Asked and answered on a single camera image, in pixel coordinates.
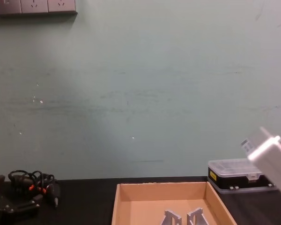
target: black tabletop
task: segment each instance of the black tabletop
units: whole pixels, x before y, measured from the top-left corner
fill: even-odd
[[[57,209],[43,202],[37,217],[16,225],[110,225],[117,184],[184,181],[206,181],[206,177],[63,180]],[[238,225],[281,225],[279,191],[220,197]]]

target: plastic storage box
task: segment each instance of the plastic storage box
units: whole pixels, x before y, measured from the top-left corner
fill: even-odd
[[[247,158],[209,161],[208,181],[222,194],[277,189]]]

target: cardboard box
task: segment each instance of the cardboard box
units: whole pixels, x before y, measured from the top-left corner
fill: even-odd
[[[118,184],[112,225],[160,225],[165,210],[182,217],[201,207],[209,225],[236,225],[209,182]]]

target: metal bracket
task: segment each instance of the metal bracket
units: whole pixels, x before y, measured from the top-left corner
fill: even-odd
[[[202,208],[197,208],[187,214],[187,225],[209,225]]]
[[[172,225],[172,219],[174,219],[175,225],[182,225],[181,216],[177,215],[175,212],[171,210],[164,211],[164,219],[161,225]]]

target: electrical outlet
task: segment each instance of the electrical outlet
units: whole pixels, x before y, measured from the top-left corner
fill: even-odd
[[[20,0],[0,0],[0,15],[21,14]]]
[[[23,14],[48,13],[48,0],[21,0]]]
[[[75,0],[48,0],[49,13],[76,13]]]

